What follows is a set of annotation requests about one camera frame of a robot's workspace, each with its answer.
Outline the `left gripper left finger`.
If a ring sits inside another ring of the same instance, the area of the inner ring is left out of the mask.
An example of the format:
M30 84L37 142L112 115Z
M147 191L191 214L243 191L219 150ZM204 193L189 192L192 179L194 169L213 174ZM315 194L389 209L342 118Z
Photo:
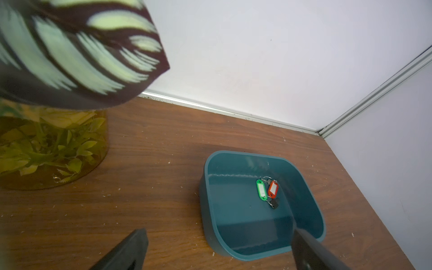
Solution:
M135 229L90 270L142 270L148 244L146 229Z

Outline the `teal plastic storage box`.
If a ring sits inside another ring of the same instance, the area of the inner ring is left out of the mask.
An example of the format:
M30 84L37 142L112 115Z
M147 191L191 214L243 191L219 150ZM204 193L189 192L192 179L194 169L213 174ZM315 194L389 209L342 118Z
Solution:
M262 201L256 181L279 183L279 207ZM254 261L291 251L296 228L317 241L326 236L324 216L300 171L284 158L217 151L204 165L199 198L205 238L213 251Z

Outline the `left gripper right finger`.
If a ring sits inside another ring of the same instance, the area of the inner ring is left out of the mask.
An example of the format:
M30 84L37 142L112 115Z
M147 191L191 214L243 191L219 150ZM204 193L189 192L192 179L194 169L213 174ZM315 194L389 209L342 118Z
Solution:
M350 270L304 229L294 230L291 247L297 270Z

